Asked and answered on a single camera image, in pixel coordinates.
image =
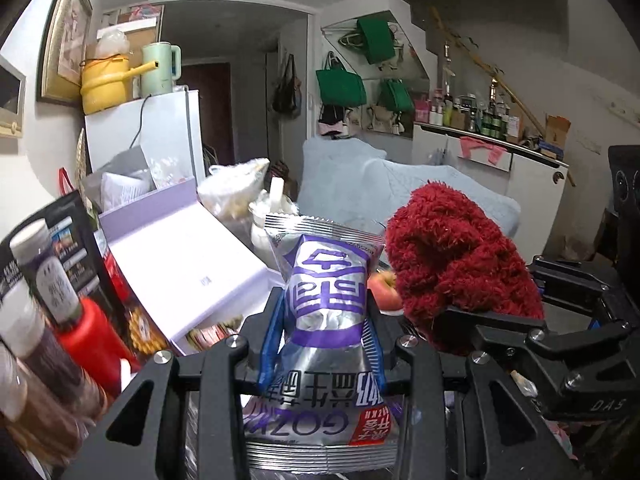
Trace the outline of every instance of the apple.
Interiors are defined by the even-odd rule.
[[[378,308],[382,311],[402,310],[402,299],[396,290],[396,274],[390,270],[373,273],[367,281]]]

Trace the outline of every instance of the green bag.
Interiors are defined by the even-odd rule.
[[[370,65],[382,63],[396,55],[394,35],[382,18],[360,18],[358,30],[364,36],[364,53]]]
[[[380,83],[380,104],[390,112],[413,112],[414,100],[399,79],[384,79]]]
[[[316,70],[316,77],[322,104],[356,108],[367,103],[362,78],[347,72],[333,52],[327,55],[324,70]]]

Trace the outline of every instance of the metal screw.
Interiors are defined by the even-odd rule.
[[[578,372],[571,372],[564,381],[564,387],[567,390],[573,390],[580,382],[582,382],[582,376]]]
[[[168,363],[171,360],[172,354],[168,350],[161,350],[154,354],[154,362],[159,365]]]
[[[529,337],[533,339],[533,341],[542,341],[545,338],[545,331],[540,330],[539,328],[534,328],[529,332]]]
[[[398,338],[400,346],[403,348],[413,348],[418,344],[418,338],[415,335],[403,335]]]
[[[489,361],[489,354],[487,352],[483,352],[482,350],[474,350],[471,352],[471,359],[477,365],[486,364]]]
[[[238,348],[246,344],[246,338],[239,334],[233,334],[225,339],[225,343],[229,348]]]

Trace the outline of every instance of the red fuzzy hat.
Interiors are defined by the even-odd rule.
[[[412,192],[386,228],[404,314],[430,333],[433,318],[463,310],[543,319],[536,284],[516,246],[478,205],[445,184]]]

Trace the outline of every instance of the purple and silver snack bag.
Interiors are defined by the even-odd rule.
[[[378,466],[392,464],[398,426],[380,395],[382,367],[367,356],[375,355],[370,346],[377,343],[366,315],[367,278],[384,239],[283,214],[268,215],[264,228],[287,282],[285,342],[264,393],[243,412],[250,459],[252,447],[269,443],[264,451],[269,447],[275,460],[273,443],[280,443],[293,445],[289,450],[335,446],[339,462],[353,457],[362,469],[376,462],[366,463],[366,456],[377,455]],[[313,453],[306,457],[312,466]]]

